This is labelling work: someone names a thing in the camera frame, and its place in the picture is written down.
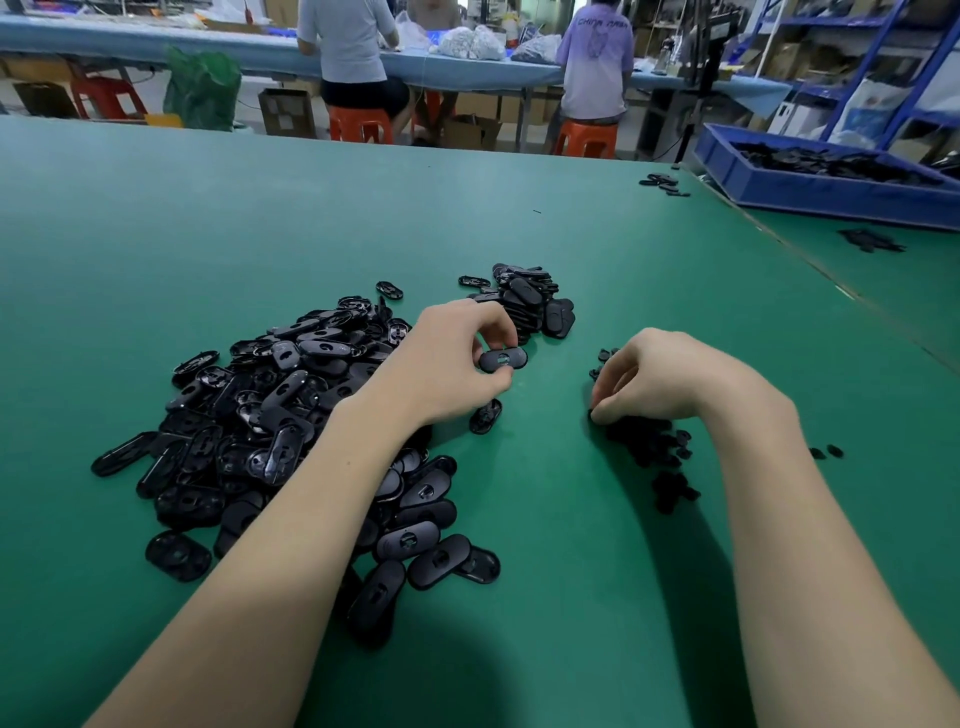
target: green plastic bag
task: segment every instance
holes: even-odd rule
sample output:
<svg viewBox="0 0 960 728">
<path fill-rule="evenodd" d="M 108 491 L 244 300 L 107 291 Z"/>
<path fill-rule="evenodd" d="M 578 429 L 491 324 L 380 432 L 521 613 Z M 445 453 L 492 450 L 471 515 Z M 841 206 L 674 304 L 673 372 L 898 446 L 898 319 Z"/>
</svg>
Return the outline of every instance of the green plastic bag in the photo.
<svg viewBox="0 0 960 728">
<path fill-rule="evenodd" d="M 233 129 L 240 65 L 223 53 L 190 55 L 167 48 L 170 83 L 163 97 L 163 112 L 175 113 L 187 129 L 229 132 Z"/>
</svg>

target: purple t-shirt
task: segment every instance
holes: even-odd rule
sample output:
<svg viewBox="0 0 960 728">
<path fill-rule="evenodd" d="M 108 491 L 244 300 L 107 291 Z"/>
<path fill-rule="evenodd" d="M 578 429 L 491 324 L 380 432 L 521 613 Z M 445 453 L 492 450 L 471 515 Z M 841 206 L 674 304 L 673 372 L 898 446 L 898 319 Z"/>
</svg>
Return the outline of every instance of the purple t-shirt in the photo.
<svg viewBox="0 0 960 728">
<path fill-rule="evenodd" d="M 634 69 L 634 34 L 630 21 L 610 5 L 587 5 L 577 11 L 557 50 L 566 66 L 564 98 L 571 119 L 606 119 L 627 110 L 623 73 Z"/>
</svg>

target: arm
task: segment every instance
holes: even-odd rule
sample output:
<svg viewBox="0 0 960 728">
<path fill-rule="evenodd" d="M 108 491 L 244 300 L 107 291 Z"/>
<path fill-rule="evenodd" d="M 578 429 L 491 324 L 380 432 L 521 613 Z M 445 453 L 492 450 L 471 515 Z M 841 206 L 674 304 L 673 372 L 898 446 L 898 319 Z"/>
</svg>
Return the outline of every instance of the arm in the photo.
<svg viewBox="0 0 960 728">
<path fill-rule="evenodd" d="M 960 724 L 960 699 L 821 477 L 793 402 L 742 362 L 657 329 L 607 362 L 592 399 L 600 425 L 703 418 L 723 470 L 761 728 Z"/>
<path fill-rule="evenodd" d="M 516 346 L 497 303 L 423 311 L 87 728 L 294 724 L 360 524 L 397 451 L 419 426 L 510 386 L 509 367 L 474 370 L 477 331 L 492 348 Z"/>
<path fill-rule="evenodd" d="M 390 12 L 387 0 L 369 0 L 369 2 L 373 10 L 373 18 L 376 20 L 376 29 L 387 41 L 387 45 L 396 48 L 400 44 L 400 33 L 396 31 L 394 14 Z"/>
<path fill-rule="evenodd" d="M 297 5 L 297 47 L 305 56 L 317 52 L 317 14 L 310 0 L 300 0 Z"/>
</svg>

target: pile of small black pieces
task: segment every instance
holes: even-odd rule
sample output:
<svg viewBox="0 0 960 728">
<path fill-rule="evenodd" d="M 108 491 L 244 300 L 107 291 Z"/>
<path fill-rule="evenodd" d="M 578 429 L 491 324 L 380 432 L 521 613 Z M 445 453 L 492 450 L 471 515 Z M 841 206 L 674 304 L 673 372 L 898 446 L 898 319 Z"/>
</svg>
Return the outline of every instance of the pile of small black pieces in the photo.
<svg viewBox="0 0 960 728">
<path fill-rule="evenodd" d="M 597 379 L 604 363 L 617 351 L 600 350 L 597 358 L 601 363 L 590 370 L 592 379 Z M 693 454 L 688 447 L 690 433 L 683 429 L 671 433 L 672 429 L 673 423 L 669 420 L 646 417 L 624 417 L 607 425 L 607 439 L 624 445 L 641 468 L 660 466 L 668 469 L 657 473 L 651 483 L 657 496 L 654 505 L 664 516 L 673 513 L 681 498 L 693 501 L 700 497 L 700 491 L 691 488 L 686 475 L 680 473 L 683 461 Z"/>
<path fill-rule="evenodd" d="M 387 281 L 377 289 L 403 295 Z M 297 469 L 334 406 L 363 387 L 409 330 L 383 296 L 378 303 L 347 296 L 336 308 L 309 311 L 290 326 L 234 343 L 226 366 L 217 365 L 216 351 L 180 364 L 172 379 L 180 393 L 167 403 L 156 430 L 141 432 L 90 466 L 107 476 L 148 454 L 156 459 L 136 493 L 154 501 L 157 519 L 169 530 L 148 543 L 147 560 L 179 581 L 203 576 L 210 551 L 184 532 L 219 525 L 213 553 L 223 558 Z M 389 637 L 402 578 L 390 583 L 389 599 L 378 590 L 390 573 L 405 573 L 404 559 L 418 557 L 409 574 L 417 589 L 449 573 L 480 583 L 499 574 L 496 556 L 465 537 L 441 541 L 440 529 L 456 519 L 444 495 L 457 464 L 443 455 L 427 460 L 430 437 L 425 427 L 404 445 L 364 521 L 354 558 L 372 551 L 380 566 L 365 584 L 352 567 L 344 578 L 341 611 L 362 643 Z M 386 564 L 393 565 L 384 570 Z"/>
<path fill-rule="evenodd" d="M 560 286 L 541 267 L 521 268 L 497 263 L 493 266 L 493 280 L 496 286 L 473 276 L 461 276 L 459 282 L 480 289 L 468 298 L 479 303 L 496 301 L 507 309 L 507 315 L 516 326 L 520 346 L 538 331 L 554 339 L 566 338 L 570 333 L 577 318 L 573 315 L 573 301 L 554 298 L 560 292 Z"/>
<path fill-rule="evenodd" d="M 915 187 L 935 187 L 943 184 L 942 180 L 934 177 L 879 161 L 877 155 L 870 152 L 837 154 L 828 151 L 814 152 L 803 147 L 777 149 L 754 142 L 740 142 L 733 144 L 733 148 L 754 167 L 762 169 L 847 180 L 891 182 Z"/>
<path fill-rule="evenodd" d="M 866 228 L 838 232 L 847 238 L 848 243 L 855 245 L 864 253 L 872 253 L 877 248 L 894 253 L 902 253 L 906 250 L 904 246 L 896 243 L 892 237 L 884 235 L 882 232 L 867 230 Z"/>
<path fill-rule="evenodd" d="M 670 177 L 670 175 L 661 175 L 656 172 L 647 175 L 646 180 L 640 180 L 640 185 L 643 187 L 658 187 L 666 192 L 668 197 L 689 197 L 689 192 L 681 192 L 680 188 L 677 186 L 679 182 L 676 178 Z"/>
</svg>

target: blue shelving rack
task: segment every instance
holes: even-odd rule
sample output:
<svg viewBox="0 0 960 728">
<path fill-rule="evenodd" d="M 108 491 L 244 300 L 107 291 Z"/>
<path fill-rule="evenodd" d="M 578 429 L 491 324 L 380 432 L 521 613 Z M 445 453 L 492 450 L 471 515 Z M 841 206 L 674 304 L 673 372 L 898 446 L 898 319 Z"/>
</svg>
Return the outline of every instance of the blue shelving rack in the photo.
<svg viewBox="0 0 960 728">
<path fill-rule="evenodd" d="M 894 114 L 894 117 L 887 125 L 883 137 L 881 137 L 877 143 L 878 149 L 889 149 L 894 139 L 897 138 L 898 133 L 900 133 L 900 128 L 910 121 L 925 121 L 928 124 L 934 124 L 938 127 L 949 127 L 951 129 L 960 128 L 960 114 L 953 115 L 941 111 L 924 111 L 923 109 L 917 108 L 920 97 L 924 95 L 926 87 L 933 80 L 933 77 L 937 75 L 937 71 L 943 66 L 944 61 L 947 60 L 951 53 L 960 52 L 954 51 L 954 46 L 956 46 L 958 40 L 960 40 L 960 12 L 954 15 L 953 24 L 950 26 L 950 29 L 944 33 L 940 45 L 937 46 L 933 55 L 930 56 L 924 68 L 914 80 L 910 95 L 906 97 L 906 100 L 900 105 L 897 113 Z"/>
<path fill-rule="evenodd" d="M 766 20 L 764 18 L 770 13 L 777 4 L 780 2 L 786 2 L 786 0 L 764 0 L 764 7 L 759 17 L 757 19 L 756 25 L 752 33 L 752 41 L 760 35 L 767 35 L 767 32 L 764 29 L 764 25 L 773 23 L 773 20 Z M 836 127 L 837 122 L 840 121 L 840 116 L 843 113 L 844 107 L 850 101 L 853 94 L 856 92 L 857 87 L 860 83 L 866 78 L 870 67 L 873 65 L 876 57 L 880 54 L 884 44 L 889 38 L 889 35 L 894 30 L 925 30 L 925 31 L 943 31 L 942 27 L 930 27 L 919 25 L 916 23 L 911 23 L 909 21 L 899 20 L 900 15 L 903 13 L 904 9 L 907 7 L 909 0 L 898 0 L 897 4 L 890 10 L 887 14 L 878 17 L 796 17 L 796 16 L 783 16 L 779 18 L 779 21 L 774 26 L 774 29 L 770 31 L 770 34 L 775 33 L 780 28 L 834 28 L 834 29 L 847 29 L 852 32 L 866 32 L 866 31 L 875 31 L 873 39 L 871 40 L 870 46 L 867 49 L 866 54 L 863 57 L 863 60 L 860 62 L 860 65 L 857 67 L 856 72 L 851 76 L 846 85 L 844 86 L 822 86 L 822 85 L 813 85 L 813 84 L 804 84 L 803 82 L 793 82 L 797 96 L 805 95 L 812 96 L 821 100 L 826 100 L 835 104 L 833 112 L 830 114 L 827 124 L 824 126 L 823 133 L 821 134 L 821 139 L 826 141 L 829 139 L 830 134 L 833 132 L 834 127 Z M 954 18 L 957 17 L 957 13 L 954 12 L 954 17 L 951 19 L 952 25 L 949 28 L 949 31 L 944 34 L 943 39 L 941 40 L 940 45 L 938 45 L 933 56 L 924 66 L 924 70 L 918 76 L 914 83 L 913 91 L 908 97 L 907 101 L 904 102 L 898 114 L 894 117 L 894 121 L 898 121 L 897 126 L 892 131 L 890 129 L 886 130 L 884 133 L 883 140 L 888 146 L 890 140 L 895 136 L 896 130 L 908 119 L 911 118 L 923 118 L 924 120 L 932 120 L 931 112 L 920 111 L 915 109 L 917 100 L 920 99 L 921 95 L 926 88 L 926 85 L 929 83 L 930 79 L 933 78 L 933 75 L 939 69 L 940 65 L 943 64 L 944 59 L 947 57 L 947 54 L 952 51 L 953 45 L 956 44 L 957 40 L 960 39 L 960 23 Z M 936 117 L 945 117 L 941 118 L 940 122 L 948 121 L 948 124 L 960 127 L 960 117 L 953 118 L 947 114 L 935 114 Z"/>
</svg>

